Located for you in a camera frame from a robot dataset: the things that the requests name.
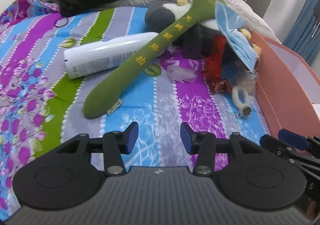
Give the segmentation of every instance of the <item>green plush toy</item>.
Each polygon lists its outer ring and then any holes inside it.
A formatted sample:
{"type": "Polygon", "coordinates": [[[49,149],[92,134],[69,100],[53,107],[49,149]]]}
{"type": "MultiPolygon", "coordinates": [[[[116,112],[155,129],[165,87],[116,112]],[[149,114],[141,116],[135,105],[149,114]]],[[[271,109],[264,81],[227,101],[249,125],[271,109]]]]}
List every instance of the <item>green plush toy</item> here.
{"type": "Polygon", "coordinates": [[[113,107],[128,85],[174,40],[194,24],[215,18],[216,1],[224,3],[223,0],[193,0],[183,17],[133,54],[89,93],[83,106],[84,116],[96,118],[113,107]]]}

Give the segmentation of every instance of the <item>pink box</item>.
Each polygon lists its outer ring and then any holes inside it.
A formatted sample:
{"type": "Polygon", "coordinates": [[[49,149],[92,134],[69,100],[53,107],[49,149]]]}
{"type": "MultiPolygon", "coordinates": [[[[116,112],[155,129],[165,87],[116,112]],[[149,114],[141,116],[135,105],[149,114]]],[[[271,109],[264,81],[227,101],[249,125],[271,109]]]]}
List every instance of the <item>pink box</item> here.
{"type": "Polygon", "coordinates": [[[251,43],[262,49],[256,98],[272,136],[285,128],[302,136],[320,136],[312,104],[320,104],[320,80],[305,60],[287,47],[257,33],[251,43]]]}

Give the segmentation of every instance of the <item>green leaf pattern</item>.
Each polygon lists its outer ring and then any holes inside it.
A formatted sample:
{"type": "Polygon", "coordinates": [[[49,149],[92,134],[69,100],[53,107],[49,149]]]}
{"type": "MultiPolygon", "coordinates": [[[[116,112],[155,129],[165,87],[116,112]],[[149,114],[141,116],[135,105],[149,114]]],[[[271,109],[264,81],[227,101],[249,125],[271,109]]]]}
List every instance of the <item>green leaf pattern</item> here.
{"type": "Polygon", "coordinates": [[[54,118],[54,115],[53,114],[50,114],[49,116],[47,116],[46,118],[45,118],[45,122],[49,122],[50,120],[52,120],[54,118]]]}
{"type": "Polygon", "coordinates": [[[161,75],[161,68],[159,65],[152,63],[148,65],[148,67],[144,70],[144,72],[151,77],[157,77],[161,75]]]}
{"type": "Polygon", "coordinates": [[[64,41],[62,41],[62,43],[58,44],[58,46],[60,47],[64,47],[64,48],[71,48],[76,44],[76,39],[74,38],[68,38],[64,41]]]}
{"type": "Polygon", "coordinates": [[[43,107],[40,112],[40,115],[45,117],[45,116],[49,115],[49,112],[50,112],[50,107],[43,107]]]}
{"type": "Polygon", "coordinates": [[[37,63],[36,68],[41,68],[44,65],[44,63],[37,63]]]}

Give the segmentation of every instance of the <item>green stripe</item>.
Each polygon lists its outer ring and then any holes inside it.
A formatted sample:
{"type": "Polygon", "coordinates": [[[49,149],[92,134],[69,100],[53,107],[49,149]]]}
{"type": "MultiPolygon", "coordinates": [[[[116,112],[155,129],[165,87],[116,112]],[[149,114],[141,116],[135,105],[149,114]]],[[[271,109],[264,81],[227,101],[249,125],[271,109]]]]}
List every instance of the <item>green stripe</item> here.
{"type": "MultiPolygon", "coordinates": [[[[99,41],[102,38],[103,33],[108,28],[114,9],[107,9],[100,12],[96,22],[91,27],[89,33],[82,39],[80,44],[86,44],[90,42],[99,41]]],[[[70,80],[67,75],[64,75],[57,85],[52,89],[57,94],[52,99],[48,100],[47,107],[50,108],[50,114],[54,115],[54,118],[49,122],[43,122],[43,132],[47,135],[44,140],[40,141],[42,150],[35,152],[35,157],[42,156],[49,152],[51,149],[60,145],[60,134],[63,116],[66,110],[72,104],[77,90],[79,89],[83,77],[70,80]]]]}

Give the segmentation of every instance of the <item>stuffed animal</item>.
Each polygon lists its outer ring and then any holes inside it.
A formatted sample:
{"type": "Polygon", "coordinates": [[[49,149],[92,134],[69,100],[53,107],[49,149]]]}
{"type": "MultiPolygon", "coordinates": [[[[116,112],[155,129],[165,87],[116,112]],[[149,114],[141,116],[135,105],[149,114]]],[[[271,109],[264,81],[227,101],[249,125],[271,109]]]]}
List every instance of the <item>stuffed animal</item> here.
{"type": "MultiPolygon", "coordinates": [[[[181,18],[190,7],[187,0],[177,0],[177,3],[154,2],[146,12],[146,26],[149,31],[160,33],[181,18]]],[[[182,53],[185,58],[197,60],[210,55],[212,37],[218,33],[220,31],[216,20],[209,19],[192,26],[173,44],[184,47],[182,53]]]]}

